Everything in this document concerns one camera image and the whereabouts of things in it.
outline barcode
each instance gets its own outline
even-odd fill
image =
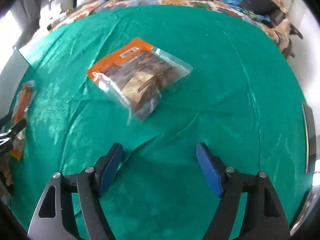
[[[120,57],[121,57],[121,58],[128,57],[129,55],[131,55],[132,53],[134,53],[134,52],[137,51],[138,49],[139,49],[138,47],[133,47],[133,48],[127,50],[126,52],[120,54]]]

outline metal screw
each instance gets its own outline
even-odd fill
[[[228,166],[228,167],[226,167],[226,172],[233,173],[233,172],[235,172],[235,168]]]
[[[93,171],[94,171],[94,168],[91,167],[91,166],[85,168],[85,172],[86,172],[86,173],[91,173],[91,172],[93,172]]]
[[[259,176],[262,177],[262,178],[266,178],[267,174],[264,171],[260,171],[259,172]]]
[[[60,175],[61,175],[60,172],[56,172],[56,173],[54,173],[54,174],[52,175],[52,177],[53,177],[54,179],[57,179],[57,178],[60,177]]]

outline orange packaged stick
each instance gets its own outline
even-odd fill
[[[106,93],[116,95],[132,115],[144,120],[158,105],[160,89],[188,75],[192,67],[175,56],[135,38],[87,70]]]
[[[31,101],[36,93],[36,86],[34,81],[26,82],[22,90],[17,95],[16,105],[13,109],[11,125],[15,125],[21,119],[27,119],[27,112]],[[13,142],[13,149],[10,151],[10,155],[16,158],[18,161],[22,157],[24,148],[26,129],[23,129],[15,138]]]

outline green tablecloth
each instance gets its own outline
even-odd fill
[[[144,122],[85,74],[135,37],[194,70],[163,93]],[[311,175],[304,175],[303,94],[289,65],[260,29],[204,9],[141,6],[106,11],[66,25],[28,53],[23,81],[35,80],[23,160],[12,160],[10,203],[28,228],[50,176],[78,173],[114,142],[129,157],[101,205],[117,239],[202,239],[219,199],[195,156],[204,141],[240,172],[268,173],[291,221]],[[84,225],[77,195],[75,212]],[[245,195],[232,237],[241,227]]]

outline blue gripper pad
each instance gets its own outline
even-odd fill
[[[222,160],[219,157],[213,156],[205,143],[199,143],[197,145],[196,157],[211,191],[215,192],[218,197],[222,197],[222,183],[224,182],[225,170]]]
[[[105,168],[103,169],[103,172],[100,175],[100,186],[98,189],[98,197],[103,196],[103,194],[109,189],[113,179],[115,178],[115,175],[117,173],[117,170],[122,160],[122,155],[123,155],[122,145],[118,144],[113,151],[112,149],[110,150],[108,155],[109,154],[111,154],[110,156],[111,159],[108,162],[108,164],[105,166]]]

